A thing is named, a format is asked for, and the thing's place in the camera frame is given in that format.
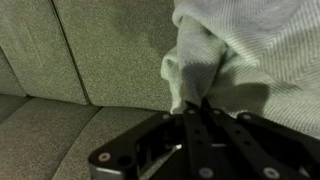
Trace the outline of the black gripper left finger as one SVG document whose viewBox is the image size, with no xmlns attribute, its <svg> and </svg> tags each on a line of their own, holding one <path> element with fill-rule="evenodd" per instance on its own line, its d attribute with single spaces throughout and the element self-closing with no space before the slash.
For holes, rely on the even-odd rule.
<svg viewBox="0 0 320 180">
<path fill-rule="evenodd" d="M 139 180 L 156 161 L 167 161 L 150 180 L 213 180 L 208 130 L 199 107 L 181 114 L 157 113 L 94 150 L 88 158 L 91 180 Z"/>
</svg>

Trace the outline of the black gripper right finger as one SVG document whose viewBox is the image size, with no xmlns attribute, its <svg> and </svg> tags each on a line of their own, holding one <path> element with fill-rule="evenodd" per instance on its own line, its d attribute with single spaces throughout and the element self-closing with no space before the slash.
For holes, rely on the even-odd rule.
<svg viewBox="0 0 320 180">
<path fill-rule="evenodd" d="M 201 108 L 238 155 L 245 178 L 320 180 L 318 139 L 248 112 L 232 118 L 206 99 Z"/>
</svg>

